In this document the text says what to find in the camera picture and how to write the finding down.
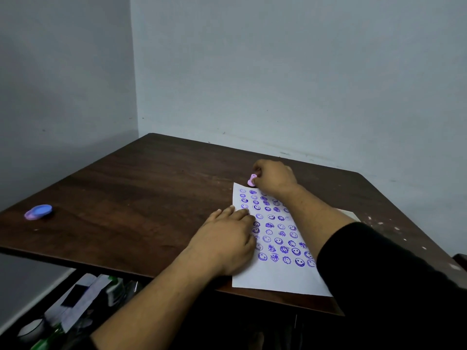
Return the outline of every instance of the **smiley face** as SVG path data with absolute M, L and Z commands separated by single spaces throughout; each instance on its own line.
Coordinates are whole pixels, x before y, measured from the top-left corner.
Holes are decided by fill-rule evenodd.
M 298 266 L 304 266 L 305 262 L 303 261 L 303 259 L 295 258 L 295 264 L 297 264 Z

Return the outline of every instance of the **person's left hand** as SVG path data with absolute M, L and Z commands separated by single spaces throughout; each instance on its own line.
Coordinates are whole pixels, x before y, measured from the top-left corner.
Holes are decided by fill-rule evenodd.
M 230 206 L 213 212 L 191 239 L 184 253 L 196 267 L 208 270 L 212 277 L 232 275 L 253 256 L 256 239 L 250 231 L 254 217 L 247 209 Z

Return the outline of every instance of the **wooden table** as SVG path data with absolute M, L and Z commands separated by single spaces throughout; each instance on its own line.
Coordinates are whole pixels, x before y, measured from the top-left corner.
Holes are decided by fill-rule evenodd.
M 207 216 L 246 185 L 254 152 L 148 134 L 0 214 L 0 252 L 112 275 L 155 277 L 187 246 Z M 362 175 L 281 158 L 303 186 L 328 204 L 411 250 L 462 287 L 467 273 Z M 54 214 L 23 215 L 51 204 Z M 333 298 L 232 288 L 218 290 L 341 314 Z

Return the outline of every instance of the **person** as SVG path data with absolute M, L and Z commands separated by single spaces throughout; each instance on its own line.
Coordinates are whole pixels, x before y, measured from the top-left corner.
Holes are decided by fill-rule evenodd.
M 320 275 L 349 319 L 378 326 L 390 320 L 398 329 L 390 332 L 392 336 L 414 337 L 435 320 L 466 309 L 464 290 L 411 252 L 315 197 L 297 183 L 290 167 L 260 159 L 254 171 L 256 187 L 289 209 Z M 235 211 L 234 206 L 213 212 L 173 263 L 94 331 L 88 346 L 168 348 L 208 283 L 235 274 L 252 258 L 253 222 L 247 210 Z

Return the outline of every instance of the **gray wall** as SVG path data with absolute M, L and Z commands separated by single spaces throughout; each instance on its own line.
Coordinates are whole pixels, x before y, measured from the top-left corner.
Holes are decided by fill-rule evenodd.
M 129 0 L 0 0 L 0 63 L 0 210 L 137 139 Z M 0 330 L 67 271 L 0 256 Z
M 467 0 L 131 2 L 141 136 L 360 172 L 467 253 Z

